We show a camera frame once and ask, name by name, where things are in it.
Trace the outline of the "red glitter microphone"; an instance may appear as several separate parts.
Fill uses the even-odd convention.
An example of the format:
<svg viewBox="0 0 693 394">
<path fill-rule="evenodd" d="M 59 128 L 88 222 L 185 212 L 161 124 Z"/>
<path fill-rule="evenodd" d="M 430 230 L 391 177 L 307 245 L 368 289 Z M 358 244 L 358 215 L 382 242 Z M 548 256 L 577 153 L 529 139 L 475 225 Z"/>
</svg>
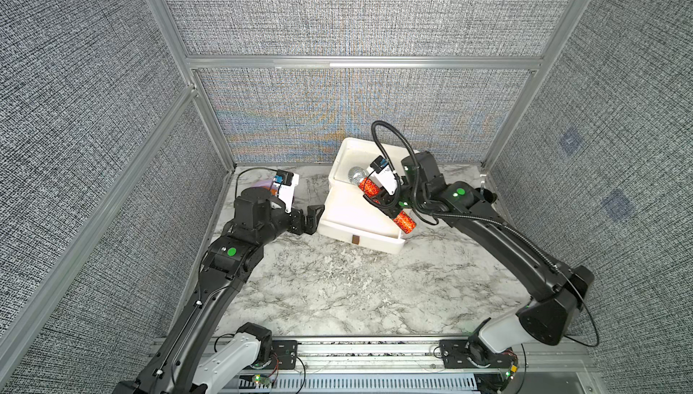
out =
<svg viewBox="0 0 693 394">
<path fill-rule="evenodd" d="M 364 194 L 364 199 L 390 218 L 406 235 L 411 233 L 416 222 L 405 212 L 407 205 L 380 182 L 376 170 L 353 167 L 348 172 L 349 181 Z"/>
</svg>

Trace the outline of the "white three-drawer storage unit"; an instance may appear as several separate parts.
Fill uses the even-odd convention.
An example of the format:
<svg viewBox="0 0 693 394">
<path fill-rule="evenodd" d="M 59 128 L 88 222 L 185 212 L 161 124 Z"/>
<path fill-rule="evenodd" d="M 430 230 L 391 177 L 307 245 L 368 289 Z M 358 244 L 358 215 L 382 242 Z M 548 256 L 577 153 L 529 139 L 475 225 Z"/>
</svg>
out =
<svg viewBox="0 0 693 394">
<path fill-rule="evenodd" d="M 399 178 L 404 176 L 402 160 L 409 156 L 406 148 L 384 144 L 384 148 L 392 160 L 392 165 Z M 350 186 L 349 171 L 354 167 L 363 168 L 368 173 L 372 171 L 371 164 L 380 156 L 384 156 L 373 141 L 357 138 L 346 138 L 342 141 L 337 157 L 328 174 L 330 189 Z"/>
</svg>

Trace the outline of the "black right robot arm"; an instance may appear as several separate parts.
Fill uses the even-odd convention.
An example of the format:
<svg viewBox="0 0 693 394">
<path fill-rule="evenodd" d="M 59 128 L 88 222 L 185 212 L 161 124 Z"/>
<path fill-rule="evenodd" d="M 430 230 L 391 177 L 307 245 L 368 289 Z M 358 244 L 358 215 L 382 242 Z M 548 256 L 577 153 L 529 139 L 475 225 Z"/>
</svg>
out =
<svg viewBox="0 0 693 394">
<path fill-rule="evenodd" d="M 514 345 L 535 340 L 558 345 L 575 318 L 587 310 L 595 280 L 585 266 L 572 268 L 539 249 L 496 210 L 496 196 L 464 181 L 447 183 L 430 152 L 405 157 L 398 174 L 384 155 L 366 173 L 366 200 L 391 218 L 409 209 L 428 215 L 472 238 L 525 287 L 528 303 L 499 318 L 487 318 L 466 342 L 451 351 L 467 365 L 489 368 Z"/>
</svg>

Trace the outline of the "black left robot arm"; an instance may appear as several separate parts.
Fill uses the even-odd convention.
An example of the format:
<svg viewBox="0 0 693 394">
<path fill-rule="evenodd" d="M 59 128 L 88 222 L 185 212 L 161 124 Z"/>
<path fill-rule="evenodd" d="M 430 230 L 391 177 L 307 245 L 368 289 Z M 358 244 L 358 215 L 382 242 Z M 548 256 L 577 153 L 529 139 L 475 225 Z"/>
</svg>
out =
<svg viewBox="0 0 693 394">
<path fill-rule="evenodd" d="M 288 208 L 268 188 L 247 188 L 235 213 L 200 263 L 197 284 L 173 329 L 133 381 L 116 393 L 218 393 L 242 370 L 272 358 L 272 333 L 246 323 L 213 356 L 203 356 L 220 319 L 263 260 L 265 246 L 283 233 L 313 235 L 323 205 Z"/>
</svg>

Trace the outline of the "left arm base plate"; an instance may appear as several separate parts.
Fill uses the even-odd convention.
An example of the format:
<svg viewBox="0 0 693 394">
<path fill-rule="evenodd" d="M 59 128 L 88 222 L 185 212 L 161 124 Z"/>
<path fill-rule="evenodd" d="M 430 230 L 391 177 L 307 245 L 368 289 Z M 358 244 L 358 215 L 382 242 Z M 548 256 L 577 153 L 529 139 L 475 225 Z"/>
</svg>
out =
<svg viewBox="0 0 693 394">
<path fill-rule="evenodd" d="M 272 370 L 294 370 L 297 364 L 299 343 L 295 340 L 274 340 L 266 360 L 248 365 L 246 371 L 270 372 Z"/>
</svg>

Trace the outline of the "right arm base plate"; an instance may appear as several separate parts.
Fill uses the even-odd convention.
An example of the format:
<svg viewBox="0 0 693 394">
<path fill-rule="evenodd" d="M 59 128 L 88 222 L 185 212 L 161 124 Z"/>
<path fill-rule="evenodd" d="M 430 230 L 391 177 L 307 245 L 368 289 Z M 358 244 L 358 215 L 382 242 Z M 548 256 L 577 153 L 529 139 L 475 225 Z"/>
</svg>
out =
<svg viewBox="0 0 693 394">
<path fill-rule="evenodd" d="M 448 370 L 510 370 L 517 365 L 515 355 L 495 354 L 482 343 L 468 339 L 440 340 L 439 350 L 444 367 Z"/>
</svg>

